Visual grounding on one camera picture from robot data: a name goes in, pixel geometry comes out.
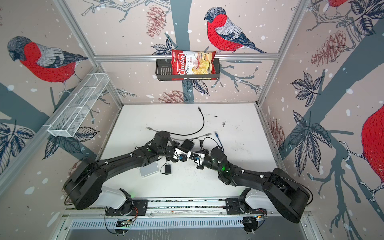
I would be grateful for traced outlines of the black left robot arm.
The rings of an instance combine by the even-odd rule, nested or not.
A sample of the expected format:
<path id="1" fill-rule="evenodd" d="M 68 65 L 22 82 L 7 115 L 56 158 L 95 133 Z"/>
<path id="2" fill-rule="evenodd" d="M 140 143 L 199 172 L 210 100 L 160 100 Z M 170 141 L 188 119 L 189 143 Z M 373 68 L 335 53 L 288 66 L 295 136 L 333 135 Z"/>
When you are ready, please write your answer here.
<path id="1" fill-rule="evenodd" d="M 180 143 L 172 140 L 169 132 L 159 131 L 144 146 L 125 155 L 98 161 L 85 159 L 64 183 L 64 190 L 75 209 L 84 210 L 97 201 L 108 179 L 150 165 L 162 156 L 176 162 L 175 151 L 179 146 Z"/>

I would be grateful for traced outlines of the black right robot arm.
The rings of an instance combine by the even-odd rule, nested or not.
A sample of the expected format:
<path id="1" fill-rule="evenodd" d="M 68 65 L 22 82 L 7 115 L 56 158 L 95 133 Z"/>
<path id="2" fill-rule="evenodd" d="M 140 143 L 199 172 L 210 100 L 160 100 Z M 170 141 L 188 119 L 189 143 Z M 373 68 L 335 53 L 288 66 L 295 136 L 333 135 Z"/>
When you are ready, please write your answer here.
<path id="1" fill-rule="evenodd" d="M 310 193 L 282 169 L 272 172 L 245 170 L 230 163 L 220 147 L 208 155 L 189 152 L 187 157 L 197 164 L 197 169 L 208 168 L 218 172 L 218 179 L 225 185 L 246 187 L 267 195 L 275 209 L 286 220 L 298 224 L 309 203 Z"/>

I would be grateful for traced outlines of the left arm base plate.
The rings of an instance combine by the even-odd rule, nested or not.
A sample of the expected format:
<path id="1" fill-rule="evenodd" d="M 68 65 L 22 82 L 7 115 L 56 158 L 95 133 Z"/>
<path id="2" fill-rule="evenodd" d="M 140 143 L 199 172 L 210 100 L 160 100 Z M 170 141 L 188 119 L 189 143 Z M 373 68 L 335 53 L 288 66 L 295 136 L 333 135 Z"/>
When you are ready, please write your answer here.
<path id="1" fill-rule="evenodd" d="M 148 203 L 148 200 L 129 200 L 119 209 L 107 208 L 105 215 L 106 217 L 145 216 Z"/>

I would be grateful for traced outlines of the black network switch box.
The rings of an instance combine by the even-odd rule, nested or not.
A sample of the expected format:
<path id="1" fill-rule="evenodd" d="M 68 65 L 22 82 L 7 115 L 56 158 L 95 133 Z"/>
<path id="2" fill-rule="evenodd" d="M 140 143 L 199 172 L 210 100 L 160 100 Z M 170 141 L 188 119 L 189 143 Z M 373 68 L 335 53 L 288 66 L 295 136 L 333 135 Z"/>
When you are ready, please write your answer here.
<path id="1" fill-rule="evenodd" d="M 195 146 L 195 143 L 191 140 L 184 140 L 184 142 L 180 145 L 179 149 L 183 152 L 190 152 Z"/>

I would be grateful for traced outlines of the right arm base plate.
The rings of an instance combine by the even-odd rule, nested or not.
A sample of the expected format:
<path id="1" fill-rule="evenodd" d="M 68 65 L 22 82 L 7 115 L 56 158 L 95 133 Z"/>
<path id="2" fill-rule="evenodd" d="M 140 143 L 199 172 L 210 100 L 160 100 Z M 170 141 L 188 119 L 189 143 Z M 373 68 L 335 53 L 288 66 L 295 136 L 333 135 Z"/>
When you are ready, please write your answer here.
<path id="1" fill-rule="evenodd" d="M 245 201 L 225 199 L 225 209 L 228 215 L 266 215 L 267 209 L 252 209 Z"/>

